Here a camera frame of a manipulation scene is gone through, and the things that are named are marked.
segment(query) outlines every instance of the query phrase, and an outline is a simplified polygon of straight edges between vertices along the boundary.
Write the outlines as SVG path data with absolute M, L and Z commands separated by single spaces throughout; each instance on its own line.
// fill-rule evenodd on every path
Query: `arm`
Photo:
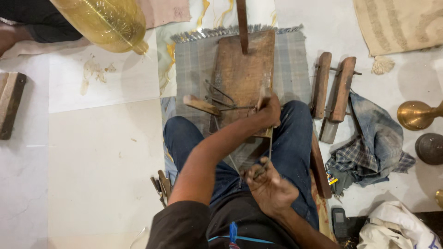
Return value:
M 262 163 L 266 161 L 265 157 L 261 159 Z M 264 174 L 253 179 L 254 172 L 261 167 L 261 165 L 253 165 L 251 169 L 244 172 L 244 176 L 263 213 L 277 221 L 301 248 L 339 249 L 336 243 L 312 228 L 294 211 L 291 204 L 299 196 L 299 191 L 289 181 L 280 177 L 272 162 L 269 162 Z
M 248 137 L 279 122 L 280 102 L 273 93 L 270 102 L 257 114 L 237 120 L 200 142 L 189 154 L 168 205 L 178 201 L 209 205 L 216 165 Z

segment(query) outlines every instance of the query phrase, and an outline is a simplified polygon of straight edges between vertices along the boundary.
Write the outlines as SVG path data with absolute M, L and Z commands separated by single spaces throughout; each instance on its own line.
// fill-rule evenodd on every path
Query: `fringe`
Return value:
M 276 28 L 269 25 L 262 26 L 261 24 L 255 24 L 255 25 L 248 25 L 248 31 L 250 33 L 259 32 L 259 31 L 265 31 L 265 30 L 275 30 L 277 35 L 285 34 L 289 32 L 296 32 L 303 28 L 303 24 L 300 24 L 299 26 L 295 27 L 288 27 L 288 28 Z M 208 37 L 215 37 L 215 36 L 221 36 L 221 35 L 238 35 L 238 25 L 236 26 L 229 26 L 229 27 L 217 27 L 215 29 L 209 29 L 204 28 L 200 31 L 190 31 L 190 32 L 183 32 L 180 34 L 176 34 L 171 36 L 171 40 L 175 43 L 187 43 L 192 41 L 197 41 L 200 39 L 208 38 Z

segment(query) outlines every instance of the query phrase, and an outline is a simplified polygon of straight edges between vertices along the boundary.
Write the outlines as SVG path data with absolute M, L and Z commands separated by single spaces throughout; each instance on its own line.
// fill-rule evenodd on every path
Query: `black pants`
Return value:
M 39 43 L 75 41 L 82 37 L 49 0 L 0 0 L 0 17 L 24 24 Z

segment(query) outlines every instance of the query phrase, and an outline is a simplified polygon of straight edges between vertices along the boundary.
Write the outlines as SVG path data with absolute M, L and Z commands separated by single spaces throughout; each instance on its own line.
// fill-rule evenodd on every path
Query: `tassel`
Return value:
M 390 58 L 387 58 L 385 56 L 377 55 L 374 57 L 375 61 L 372 65 L 371 73 L 373 74 L 384 74 L 388 73 L 394 68 L 395 62 L 391 60 Z

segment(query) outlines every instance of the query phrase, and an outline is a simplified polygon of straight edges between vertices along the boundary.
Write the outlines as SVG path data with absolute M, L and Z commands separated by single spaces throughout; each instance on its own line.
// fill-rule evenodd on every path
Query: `marble tile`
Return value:
M 195 31 L 202 28 L 228 27 L 238 25 L 237 4 L 234 0 L 190 0 L 189 22 L 169 23 L 155 28 L 157 32 L 157 50 L 159 52 L 160 96 L 170 97 L 177 94 L 175 71 L 175 43 L 172 35 Z M 278 26 L 273 0 L 247 0 L 248 24 Z
M 431 106 L 437 106 L 443 99 L 443 51 L 412 51 L 387 55 L 396 65 L 384 75 L 371 74 L 373 58 L 358 26 L 352 0 L 341 1 L 304 1 L 275 0 L 277 19 L 281 27 L 290 27 L 303 23 L 306 36 L 305 44 L 311 83 L 315 80 L 315 63 L 324 51 L 332 53 L 331 66 L 337 66 L 348 56 L 356 56 L 356 71 L 352 89 L 363 97 L 386 109 L 396 119 L 398 106 L 407 100 L 420 100 Z M 335 73 L 331 72 L 328 83 L 328 95 Z M 321 121 L 316 121 L 320 131 Z M 443 134 L 443 118 L 435 119 L 427 129 L 412 132 L 404 131 L 403 150 L 416 157 L 414 144 L 416 139 L 427 132 Z M 333 145 L 320 142 L 323 160 L 326 162 L 330 152 L 350 141 L 355 126 L 351 117 L 338 127 Z M 343 204 L 335 199 L 329 200 L 331 206 L 342 206 L 347 216 L 366 215 L 381 200 L 398 199 L 413 212 L 440 210 L 434 200 L 435 191 L 443 187 L 443 167 L 429 166 L 417 160 L 409 174 L 391 173 L 390 181 L 377 183 L 366 188 L 353 184 L 346 190 Z
M 163 207 L 160 100 L 49 116 L 48 237 L 139 232 Z
M 49 113 L 158 98 L 154 29 L 145 40 L 145 55 L 112 53 L 95 45 L 51 53 Z
M 2 248 L 46 249 L 48 166 L 47 55 L 2 59 L 0 72 L 27 75 L 10 140 L 0 140 Z

